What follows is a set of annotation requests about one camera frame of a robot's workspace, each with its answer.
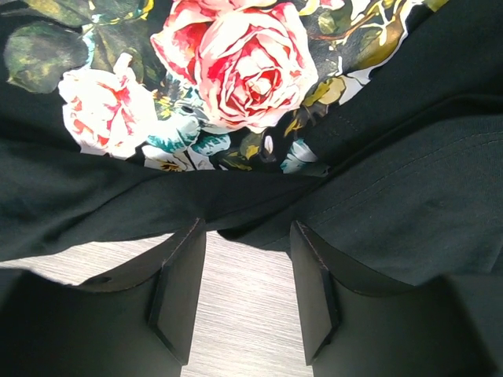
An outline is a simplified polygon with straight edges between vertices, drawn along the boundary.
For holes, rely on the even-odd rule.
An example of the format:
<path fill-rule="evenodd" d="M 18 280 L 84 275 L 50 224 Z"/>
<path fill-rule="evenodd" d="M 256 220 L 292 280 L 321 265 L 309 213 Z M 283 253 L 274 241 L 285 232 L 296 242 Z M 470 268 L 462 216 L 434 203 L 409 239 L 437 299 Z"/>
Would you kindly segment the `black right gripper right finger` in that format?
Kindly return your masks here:
<path fill-rule="evenodd" d="M 405 284 L 298 221 L 290 245 L 304 355 L 316 376 L 501 375 L 500 276 Z"/>

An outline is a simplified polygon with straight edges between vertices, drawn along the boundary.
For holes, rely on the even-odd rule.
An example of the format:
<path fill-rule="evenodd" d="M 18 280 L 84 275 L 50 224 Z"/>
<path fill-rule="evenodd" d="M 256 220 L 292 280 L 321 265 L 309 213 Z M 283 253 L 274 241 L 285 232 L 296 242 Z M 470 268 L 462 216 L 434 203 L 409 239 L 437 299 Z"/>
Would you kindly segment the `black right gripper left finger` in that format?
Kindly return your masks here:
<path fill-rule="evenodd" d="M 202 220 L 79 285 L 1 271 L 4 376 L 178 376 L 189 362 Z"/>

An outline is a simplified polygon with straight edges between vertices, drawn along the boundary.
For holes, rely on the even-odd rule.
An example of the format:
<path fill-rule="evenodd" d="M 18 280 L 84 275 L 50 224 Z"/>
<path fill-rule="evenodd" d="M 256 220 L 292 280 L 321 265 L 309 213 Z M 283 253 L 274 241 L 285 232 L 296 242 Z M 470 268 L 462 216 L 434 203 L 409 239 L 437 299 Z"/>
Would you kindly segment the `black t shirt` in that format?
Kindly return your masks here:
<path fill-rule="evenodd" d="M 2 260 L 196 218 L 501 274 L 501 2 L 2 2 Z"/>

